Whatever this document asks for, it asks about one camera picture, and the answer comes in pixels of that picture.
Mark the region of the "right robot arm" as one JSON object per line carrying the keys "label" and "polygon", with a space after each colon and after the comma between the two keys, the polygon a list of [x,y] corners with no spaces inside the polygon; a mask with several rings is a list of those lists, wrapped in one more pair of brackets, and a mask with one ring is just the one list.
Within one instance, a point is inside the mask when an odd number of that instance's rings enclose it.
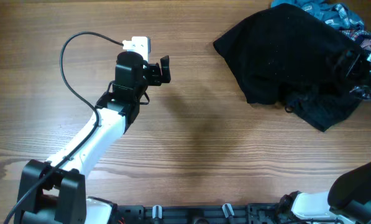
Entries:
{"label": "right robot arm", "polygon": [[[331,70],[352,85],[350,94],[371,94],[371,53],[348,50]],[[371,223],[371,162],[340,176],[328,192],[293,192],[268,210],[273,223]]]}

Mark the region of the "black knit sweater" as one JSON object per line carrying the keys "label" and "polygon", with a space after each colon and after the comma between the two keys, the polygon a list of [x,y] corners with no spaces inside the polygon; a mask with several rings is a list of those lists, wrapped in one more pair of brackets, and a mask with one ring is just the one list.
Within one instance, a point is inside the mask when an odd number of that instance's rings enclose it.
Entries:
{"label": "black knit sweater", "polygon": [[335,64],[364,50],[302,9],[280,4],[245,18],[214,41],[248,103],[271,105],[292,93],[337,93],[345,76]]}

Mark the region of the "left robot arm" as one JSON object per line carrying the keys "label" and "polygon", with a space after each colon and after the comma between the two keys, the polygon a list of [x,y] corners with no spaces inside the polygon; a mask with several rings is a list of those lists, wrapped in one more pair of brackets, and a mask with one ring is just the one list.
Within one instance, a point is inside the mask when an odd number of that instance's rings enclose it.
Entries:
{"label": "left robot arm", "polygon": [[60,151],[32,159],[21,174],[17,203],[7,215],[14,223],[107,222],[112,206],[86,196],[85,180],[110,145],[121,138],[147,105],[147,88],[170,83],[170,58],[149,64],[137,52],[117,56],[115,77],[92,106],[93,115]]}

